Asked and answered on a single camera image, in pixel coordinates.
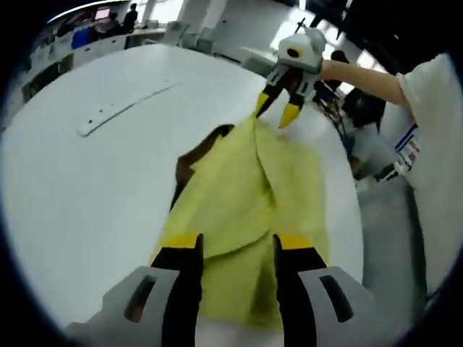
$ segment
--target white cabinet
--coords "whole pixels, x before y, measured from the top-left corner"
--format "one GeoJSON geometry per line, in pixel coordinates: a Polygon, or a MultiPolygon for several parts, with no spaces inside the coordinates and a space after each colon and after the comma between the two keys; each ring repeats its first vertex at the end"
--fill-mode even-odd
{"type": "Polygon", "coordinates": [[[101,56],[101,41],[74,50],[74,69],[101,56]]]}
{"type": "Polygon", "coordinates": [[[101,40],[101,56],[124,50],[126,39],[126,35],[121,35],[101,40]]]}

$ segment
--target white table surface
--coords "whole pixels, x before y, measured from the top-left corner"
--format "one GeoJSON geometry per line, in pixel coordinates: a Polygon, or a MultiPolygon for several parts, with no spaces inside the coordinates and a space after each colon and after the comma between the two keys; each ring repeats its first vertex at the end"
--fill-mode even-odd
{"type": "Polygon", "coordinates": [[[269,65],[274,65],[278,61],[278,56],[269,51],[259,51],[258,49],[249,47],[240,47],[243,51],[249,52],[249,58],[261,60],[269,65]]]}
{"type": "MultiPolygon", "coordinates": [[[[201,53],[141,46],[72,70],[16,115],[4,133],[2,152],[11,246],[59,326],[86,321],[100,309],[106,291],[148,264],[169,212],[177,157],[219,124],[249,115],[264,84],[252,72],[201,53]],[[95,108],[177,82],[89,137],[77,134],[95,108]]],[[[287,101],[285,92],[263,116],[275,129],[287,101]]],[[[336,130],[306,106],[282,132],[322,155],[330,265],[361,282],[360,210],[336,130]]],[[[242,330],[200,320],[197,338],[212,346],[211,336],[222,340],[237,331],[242,330]]],[[[246,334],[231,340],[246,336],[253,346],[255,338],[271,345],[261,333],[246,334]]],[[[281,336],[270,339],[275,346],[282,343],[281,336]]]]}

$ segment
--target white shirt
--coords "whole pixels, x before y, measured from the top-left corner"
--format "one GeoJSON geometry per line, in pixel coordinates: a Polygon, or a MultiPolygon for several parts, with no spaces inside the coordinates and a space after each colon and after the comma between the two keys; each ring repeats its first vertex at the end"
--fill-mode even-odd
{"type": "Polygon", "coordinates": [[[397,77],[420,132],[420,155],[408,178],[415,189],[432,293],[462,245],[463,95],[445,54],[397,77]]]}
{"type": "Polygon", "coordinates": [[[379,174],[387,165],[399,159],[395,149],[379,135],[375,124],[356,129],[353,135],[355,143],[352,156],[363,163],[360,176],[379,174]]]}

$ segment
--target bright window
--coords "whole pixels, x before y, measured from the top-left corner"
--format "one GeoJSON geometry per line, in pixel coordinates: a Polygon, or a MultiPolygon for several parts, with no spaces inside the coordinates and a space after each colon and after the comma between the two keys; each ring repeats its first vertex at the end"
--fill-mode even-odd
{"type": "Polygon", "coordinates": [[[150,20],[168,23],[177,20],[184,0],[158,0],[151,12],[150,20]]]}
{"type": "MultiPolygon", "coordinates": [[[[286,20],[281,24],[278,32],[270,44],[270,47],[274,50],[278,50],[278,44],[280,41],[290,35],[293,35],[297,29],[298,23],[301,22],[304,18],[304,24],[310,25],[312,20],[315,18],[315,15],[312,12],[302,11],[301,9],[293,7],[289,12],[286,20]]],[[[332,24],[326,22],[325,20],[320,22],[320,24],[317,26],[317,29],[319,29],[326,37],[326,48],[323,52],[323,58],[328,59],[331,53],[333,53],[333,51],[335,51],[337,47],[341,45],[342,41],[344,40],[344,33],[341,33],[339,38],[337,38],[337,27],[334,27],[332,24]]],[[[303,33],[303,29],[301,28],[298,33],[303,33]]]]}

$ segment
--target yellow towel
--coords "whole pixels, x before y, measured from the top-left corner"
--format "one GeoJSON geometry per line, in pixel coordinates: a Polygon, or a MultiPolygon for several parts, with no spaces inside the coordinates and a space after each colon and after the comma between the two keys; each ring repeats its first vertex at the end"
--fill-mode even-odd
{"type": "Polygon", "coordinates": [[[180,234],[204,234],[200,314],[282,330],[272,235],[304,236],[329,259],[318,154],[252,115],[193,168],[157,247],[180,234]]]}

